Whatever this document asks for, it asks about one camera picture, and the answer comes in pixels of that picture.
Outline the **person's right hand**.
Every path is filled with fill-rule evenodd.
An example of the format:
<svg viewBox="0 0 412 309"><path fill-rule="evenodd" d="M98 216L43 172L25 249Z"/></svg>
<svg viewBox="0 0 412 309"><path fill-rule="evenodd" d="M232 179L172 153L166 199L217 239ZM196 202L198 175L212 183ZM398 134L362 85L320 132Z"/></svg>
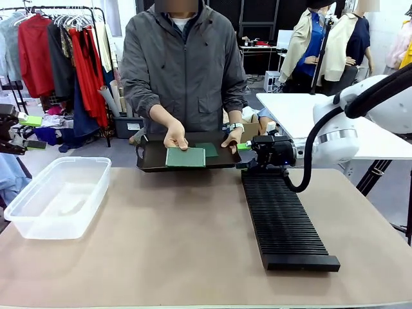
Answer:
<svg viewBox="0 0 412 309"><path fill-rule="evenodd" d="M167 133L164 138L164 146L166 148L179 148L182 151L186 151L189 148L189 143L185 138L185 129L182 123L173 118L168 121Z"/></svg>

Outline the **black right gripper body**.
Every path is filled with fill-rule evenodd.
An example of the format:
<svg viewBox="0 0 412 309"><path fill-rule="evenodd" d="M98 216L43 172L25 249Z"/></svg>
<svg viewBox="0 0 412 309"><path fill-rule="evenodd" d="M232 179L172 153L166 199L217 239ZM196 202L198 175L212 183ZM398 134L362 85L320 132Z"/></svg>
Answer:
<svg viewBox="0 0 412 309"><path fill-rule="evenodd" d="M255 136L251 149L256 152L256 162L260 167L295 165L294 143L286 136Z"/></svg>

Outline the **person's left hand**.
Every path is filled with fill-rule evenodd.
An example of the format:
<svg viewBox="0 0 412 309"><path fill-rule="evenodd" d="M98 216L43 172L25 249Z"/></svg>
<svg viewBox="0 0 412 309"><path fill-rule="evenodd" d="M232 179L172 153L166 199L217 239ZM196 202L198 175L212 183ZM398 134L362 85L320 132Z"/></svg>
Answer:
<svg viewBox="0 0 412 309"><path fill-rule="evenodd" d="M221 144L222 148L229 148L231 153L234 155L238 151L238 144L241 143L241 137L243 134L243 128L234 128L227 138Z"/></svg>

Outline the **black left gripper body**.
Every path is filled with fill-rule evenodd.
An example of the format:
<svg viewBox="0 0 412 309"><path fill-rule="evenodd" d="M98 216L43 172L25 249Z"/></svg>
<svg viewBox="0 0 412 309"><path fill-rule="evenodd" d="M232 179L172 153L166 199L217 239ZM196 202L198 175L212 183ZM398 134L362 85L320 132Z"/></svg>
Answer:
<svg viewBox="0 0 412 309"><path fill-rule="evenodd" d="M10 129L19 123L19 112L14 105L1 104L1 139L11 139Z"/></svg>

